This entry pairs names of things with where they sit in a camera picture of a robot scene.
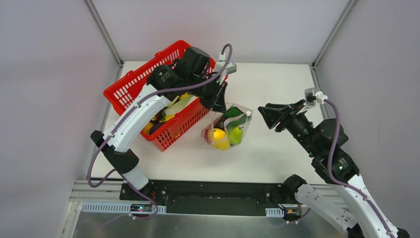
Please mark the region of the green pear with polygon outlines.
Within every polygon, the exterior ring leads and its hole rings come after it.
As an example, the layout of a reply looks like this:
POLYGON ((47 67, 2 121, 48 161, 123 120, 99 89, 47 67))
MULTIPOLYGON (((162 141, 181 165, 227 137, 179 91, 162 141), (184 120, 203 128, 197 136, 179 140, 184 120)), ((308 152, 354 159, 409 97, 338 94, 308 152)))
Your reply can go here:
POLYGON ((235 146, 242 142, 243 129, 239 126, 231 127, 228 131, 228 140, 230 145, 235 146))

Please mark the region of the yellow mango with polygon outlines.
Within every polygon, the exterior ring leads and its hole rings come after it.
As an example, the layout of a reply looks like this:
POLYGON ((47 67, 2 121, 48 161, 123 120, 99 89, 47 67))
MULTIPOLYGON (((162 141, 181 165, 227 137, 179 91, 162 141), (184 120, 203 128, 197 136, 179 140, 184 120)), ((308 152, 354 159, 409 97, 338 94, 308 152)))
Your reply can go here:
POLYGON ((224 151, 230 148, 230 143, 227 138, 227 133, 223 129, 213 129, 212 147, 224 151))

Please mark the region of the green leafy bok choy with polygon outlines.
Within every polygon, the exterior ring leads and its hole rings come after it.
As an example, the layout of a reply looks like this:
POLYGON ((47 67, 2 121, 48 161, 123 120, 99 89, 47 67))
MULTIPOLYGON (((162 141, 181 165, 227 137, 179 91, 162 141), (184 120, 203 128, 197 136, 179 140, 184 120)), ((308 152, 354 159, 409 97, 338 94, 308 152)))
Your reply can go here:
POLYGON ((226 127, 243 125, 245 124, 247 119, 245 113, 237 107, 231 107, 224 116, 226 117, 226 121, 228 121, 231 118, 239 117, 238 119, 231 120, 227 124, 225 124, 226 127))

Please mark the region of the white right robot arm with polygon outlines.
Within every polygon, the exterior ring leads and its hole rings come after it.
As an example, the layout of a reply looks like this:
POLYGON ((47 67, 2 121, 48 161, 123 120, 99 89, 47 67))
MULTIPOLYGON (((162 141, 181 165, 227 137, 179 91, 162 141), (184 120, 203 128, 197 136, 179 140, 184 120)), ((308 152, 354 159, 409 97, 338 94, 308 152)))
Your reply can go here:
POLYGON ((335 118, 314 126, 304 113, 305 101, 292 104, 271 104, 258 108, 269 129, 287 130, 312 159, 315 172, 330 185, 347 209, 322 198, 300 176, 293 174, 281 185, 281 197, 287 203, 299 202, 316 212, 342 235, 349 238, 407 238, 409 233, 393 225, 368 191, 360 169, 342 149, 348 136, 333 106, 335 118))

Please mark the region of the red plastic shopping basket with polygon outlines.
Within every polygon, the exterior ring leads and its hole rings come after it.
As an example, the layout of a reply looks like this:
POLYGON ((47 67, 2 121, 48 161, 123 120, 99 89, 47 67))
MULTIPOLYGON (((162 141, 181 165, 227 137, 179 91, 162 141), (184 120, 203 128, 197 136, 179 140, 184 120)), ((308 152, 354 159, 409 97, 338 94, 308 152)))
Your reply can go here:
MULTIPOLYGON (((120 80, 106 88, 104 90, 104 96, 111 103, 114 110, 119 114, 119 117, 131 105, 134 99, 138 97, 152 71, 163 64, 174 67, 176 61, 182 58, 189 47, 193 46, 183 40, 176 41, 163 51, 156 53, 155 57, 143 66, 135 71, 128 72, 120 80)), ((208 64, 206 65, 206 73, 208 77, 211 77, 210 74, 213 72, 215 63, 216 61, 210 57, 208 64)), ((173 101, 179 99, 180 97, 181 95, 177 96, 173 101)), ((159 111, 155 116, 163 116, 165 114, 164 109, 159 111)), ((138 135, 142 135, 146 140, 154 143, 159 150, 164 151, 209 111, 210 110, 201 105, 200 100, 196 97, 196 99, 181 112, 169 116, 169 120, 165 121, 165 124, 154 134, 149 135, 148 133, 145 133, 143 128, 138 135)))

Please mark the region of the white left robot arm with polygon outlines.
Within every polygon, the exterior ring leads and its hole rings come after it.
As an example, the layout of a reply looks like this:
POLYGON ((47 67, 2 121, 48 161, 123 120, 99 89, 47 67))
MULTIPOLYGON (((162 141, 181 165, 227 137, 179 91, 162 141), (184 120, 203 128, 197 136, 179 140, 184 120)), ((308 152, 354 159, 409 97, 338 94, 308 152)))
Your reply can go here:
POLYGON ((139 158, 130 149, 134 139, 146 124, 171 101, 183 93, 196 96, 201 105, 213 112, 225 113, 225 90, 233 47, 226 44, 219 54, 217 68, 207 76, 209 55, 189 47, 174 67, 163 64, 156 67, 147 78, 138 97, 106 131, 95 130, 90 135, 97 146, 91 162, 103 153, 108 162, 131 186, 138 200, 150 197, 150 180, 139 165, 139 158))

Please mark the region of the clear zip top bag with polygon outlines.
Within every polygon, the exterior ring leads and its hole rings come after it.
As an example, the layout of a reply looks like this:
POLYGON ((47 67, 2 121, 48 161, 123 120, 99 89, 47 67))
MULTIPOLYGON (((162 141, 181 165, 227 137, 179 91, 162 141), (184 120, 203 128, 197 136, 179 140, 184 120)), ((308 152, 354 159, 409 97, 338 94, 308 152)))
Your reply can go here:
POLYGON ((245 106, 227 103, 225 113, 213 113, 210 123, 202 130, 204 142, 219 151, 236 147, 244 140, 254 111, 245 106))

